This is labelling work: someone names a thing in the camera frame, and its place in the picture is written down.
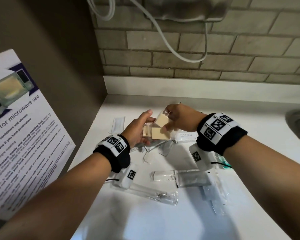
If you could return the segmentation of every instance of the looped white cable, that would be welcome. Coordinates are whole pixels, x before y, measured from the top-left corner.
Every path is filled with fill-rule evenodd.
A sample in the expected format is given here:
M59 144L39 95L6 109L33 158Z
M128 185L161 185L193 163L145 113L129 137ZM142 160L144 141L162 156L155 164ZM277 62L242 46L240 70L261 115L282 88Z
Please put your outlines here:
M204 34L205 34L205 51L204 51L204 56L198 60L190 60L187 58L184 58L183 56L181 56L178 52L176 52L171 45L168 43L166 37L164 36L163 32L161 31L160 26L158 25L157 21L154 19L154 17L140 4L138 3L136 0L129 0L131 1L133 4L136 5L136 7L138 7L150 20L151 22L154 24L154 26L156 27L158 33L160 34L161 38L163 39L165 45L167 46L167 48L172 52L172 54L174 54L176 57L178 57L180 60L189 62L189 63L197 63L197 62L201 62L203 61L207 55L208 55L208 25L205 22L205 29L204 29ZM101 16L100 13L97 11L96 6L94 4L93 0L87 0L90 8L92 9L92 11L96 14L97 17L99 17L101 20L104 21L109 21L110 19L112 19L113 15L115 14L115 8L116 8L116 1L115 0L109 0L109 12L106 16Z

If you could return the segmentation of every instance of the black wire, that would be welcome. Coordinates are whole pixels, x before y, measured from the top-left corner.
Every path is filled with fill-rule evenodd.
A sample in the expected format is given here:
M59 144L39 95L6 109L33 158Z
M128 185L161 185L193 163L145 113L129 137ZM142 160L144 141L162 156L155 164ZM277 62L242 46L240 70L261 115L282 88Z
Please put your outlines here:
M117 178L109 178L109 179L107 179L106 181L110 181L110 180L119 181L119 179L117 179Z
M223 166L226 166L228 168L232 168L231 166L227 165L227 164L224 164L222 162L217 162L217 161L213 161L211 164L220 164L220 165L223 165Z

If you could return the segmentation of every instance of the microwave image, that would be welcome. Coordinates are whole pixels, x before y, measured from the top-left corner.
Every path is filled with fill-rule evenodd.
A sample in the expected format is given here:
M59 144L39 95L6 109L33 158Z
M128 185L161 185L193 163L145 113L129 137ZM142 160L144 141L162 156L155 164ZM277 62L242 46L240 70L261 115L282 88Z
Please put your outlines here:
M0 115L33 87L34 85L22 69L2 78L0 80Z

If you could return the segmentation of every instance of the tile wall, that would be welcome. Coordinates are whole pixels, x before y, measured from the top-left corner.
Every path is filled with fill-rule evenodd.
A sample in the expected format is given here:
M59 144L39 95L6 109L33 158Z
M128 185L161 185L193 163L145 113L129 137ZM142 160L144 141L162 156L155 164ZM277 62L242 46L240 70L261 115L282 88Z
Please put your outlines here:
M92 14L106 75L300 84L300 0L233 0L224 20L208 25L200 63L176 58L137 7L116 1L112 20ZM108 0L95 3L107 12ZM202 56L204 23L158 23L180 54Z

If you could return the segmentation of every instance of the person's left hand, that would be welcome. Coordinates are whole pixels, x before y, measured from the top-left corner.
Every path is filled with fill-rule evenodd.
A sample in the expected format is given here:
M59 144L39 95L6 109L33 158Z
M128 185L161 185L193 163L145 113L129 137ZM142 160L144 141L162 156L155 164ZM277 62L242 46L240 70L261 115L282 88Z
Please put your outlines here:
M150 145L150 141L142 136L143 125L147 122L154 122L156 119L150 117L152 110L149 109L143 112L139 118L134 119L127 128L121 133L129 142L130 148L133 148L137 143Z

